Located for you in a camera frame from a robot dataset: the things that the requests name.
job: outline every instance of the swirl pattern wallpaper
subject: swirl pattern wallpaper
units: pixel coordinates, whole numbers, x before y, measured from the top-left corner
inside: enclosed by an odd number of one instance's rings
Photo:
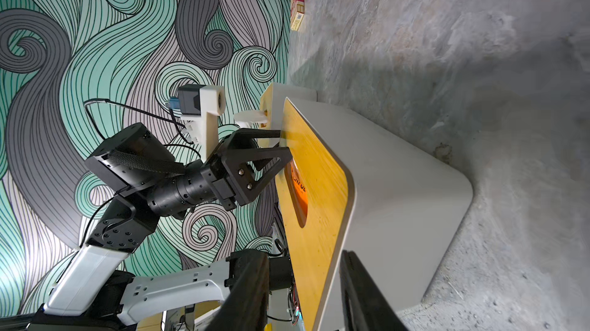
[[[219,135],[228,135],[236,112],[257,109],[266,87],[285,80],[289,9],[289,0],[0,0],[0,316],[47,300],[113,194],[83,164],[101,142],[83,102],[167,118],[178,86],[216,84],[227,99]],[[105,103],[90,110],[103,135],[142,122],[162,143],[184,143],[173,124]],[[270,185],[231,212],[204,204],[183,221],[162,218],[120,269],[158,276],[269,250],[277,201]]]

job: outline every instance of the wall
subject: wall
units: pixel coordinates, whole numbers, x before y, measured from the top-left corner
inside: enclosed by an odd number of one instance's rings
[[[398,312],[408,328],[587,331],[590,0],[306,0],[306,12],[289,83],[474,187],[423,302]]]
[[[10,316],[47,299],[112,194],[83,165],[101,141],[83,101],[110,98],[168,117],[164,103],[179,85],[216,84],[226,90],[225,136],[237,128],[235,112],[257,108],[271,82],[284,82],[289,0],[0,0],[0,11],[0,316]],[[162,142],[183,143],[149,116],[91,111],[104,135],[143,122]],[[195,158],[171,151],[180,162]],[[208,204],[184,221],[163,218],[121,268],[163,275],[268,249],[273,189],[232,212]]]

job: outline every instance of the black cable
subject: black cable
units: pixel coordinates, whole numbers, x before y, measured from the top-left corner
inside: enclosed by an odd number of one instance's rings
[[[290,320],[290,319],[280,319],[280,318],[275,318],[275,317],[271,317],[271,316],[269,316],[268,314],[267,314],[266,316],[267,316],[268,318],[270,318],[270,319],[274,319],[274,320],[276,320],[276,321],[281,321],[281,322],[291,322],[291,320]]]
[[[104,135],[100,132],[99,127],[96,125],[96,122],[94,121],[94,117],[92,116],[92,114],[90,113],[90,110],[88,109],[88,107],[91,105],[91,103],[88,104],[84,104],[84,110],[86,110],[86,115],[88,116],[88,119],[90,120],[90,122],[92,123],[92,126],[94,127],[94,130],[96,131],[96,133],[99,135],[99,137],[101,137],[103,140],[105,140],[106,138],[104,137]]]
[[[278,254],[273,254],[273,253],[267,253],[269,255],[269,257],[280,257],[281,255],[284,254],[284,251],[282,251],[281,253]]]
[[[168,112],[170,113],[170,117],[172,118],[172,120],[174,120],[174,111],[172,110],[172,108],[168,109]],[[182,140],[185,141],[186,144],[194,144],[193,142],[189,142],[187,138],[185,138],[184,135],[182,135],[182,130],[180,129],[180,127],[178,126],[178,124],[176,123],[176,132],[178,133],[178,135],[181,136]]]
[[[178,127],[179,127],[179,126],[181,126],[181,127],[183,127],[183,128],[184,128],[184,125],[183,125],[183,124],[181,124],[181,123],[179,123],[179,122],[177,122],[177,121],[175,121],[175,120],[174,120],[174,117],[172,117],[172,120],[168,120],[168,119],[166,119],[166,118],[163,118],[163,117],[161,117],[161,116],[159,116],[159,115],[152,114],[151,112],[144,111],[144,110],[140,110],[139,108],[135,108],[135,107],[133,107],[133,106],[125,105],[124,103],[115,102],[114,100],[110,100],[110,99],[106,99],[106,98],[91,98],[91,99],[85,100],[85,101],[84,101],[84,109],[85,109],[85,111],[86,111],[86,115],[88,115],[88,119],[90,119],[90,122],[92,123],[92,126],[94,127],[94,130],[96,130],[97,134],[98,134],[98,135],[99,135],[101,138],[103,138],[103,140],[104,140],[104,139],[106,139],[106,138],[105,138],[105,136],[104,136],[104,135],[103,135],[103,134],[100,132],[100,130],[99,130],[99,127],[96,125],[96,122],[94,121],[94,118],[92,117],[92,114],[90,113],[90,110],[89,110],[89,108],[88,108],[88,107],[89,107],[90,105],[92,105],[93,103],[109,103],[109,104],[111,104],[111,105],[117,105],[117,106],[121,106],[121,107],[123,107],[123,108],[129,109],[129,110],[133,110],[133,111],[135,111],[135,112],[139,112],[140,114],[144,114],[144,115],[151,116],[152,118],[156,118],[156,119],[159,119],[159,120],[162,120],[162,121],[166,121],[166,122],[171,122],[171,123],[173,123],[174,125],[176,125],[176,130],[179,130],[179,129],[178,129]]]
[[[99,208],[96,209],[96,211],[94,211],[94,213],[92,214],[92,216],[90,216],[90,220],[88,221],[88,224],[86,225],[86,229],[84,230],[84,235],[82,235],[82,242],[80,243],[80,248],[82,246],[84,246],[84,242],[86,240],[86,235],[88,234],[88,229],[90,228],[90,224],[92,223],[92,220],[94,219],[94,217],[96,217],[96,214],[108,203],[111,202],[113,200],[114,197],[112,197],[111,199],[105,201],[104,203],[102,203],[100,205]]]
[[[177,325],[178,326],[178,328],[177,328],[178,330],[180,330],[182,328],[182,325],[185,325],[185,326],[187,325],[187,316],[185,314],[181,315],[181,319],[179,321],[180,322]]]
[[[199,152],[197,152],[195,148],[193,148],[189,145],[170,143],[170,144],[164,144],[164,146],[181,146],[184,148],[188,148],[189,150],[192,150],[193,152],[195,152],[196,155],[199,156],[199,158],[201,158],[201,154]]]
[[[88,221],[88,224],[86,225],[86,229],[84,230],[84,235],[82,235],[82,242],[80,243],[80,248],[84,245],[84,241],[86,240],[86,235],[88,234],[88,229],[90,228],[90,223],[92,223],[92,220],[94,219],[94,217],[96,217],[96,214],[100,211],[100,209],[102,209],[108,202],[111,202],[113,200],[114,197],[112,197],[111,199],[103,202],[99,208],[96,209],[96,211],[94,211],[94,213],[92,214],[92,216],[90,216],[90,221]],[[68,268],[70,268],[70,264],[72,264],[72,262],[74,261],[74,258],[76,258],[76,256],[78,255],[79,252],[76,252],[74,255],[72,255],[70,262],[68,263],[68,265],[64,268],[63,272],[60,275],[60,278],[57,279],[56,283],[60,282],[61,278],[63,277],[64,273],[68,270]]]

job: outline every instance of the cardboard box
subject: cardboard box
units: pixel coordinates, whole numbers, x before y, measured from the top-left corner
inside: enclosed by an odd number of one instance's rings
[[[291,30],[299,30],[305,15],[305,0],[291,0]]]

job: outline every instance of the concrete floor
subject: concrete floor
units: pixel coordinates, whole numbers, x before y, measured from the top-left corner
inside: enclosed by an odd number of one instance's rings
[[[590,329],[590,0],[306,0],[289,67],[474,186],[410,330]]]

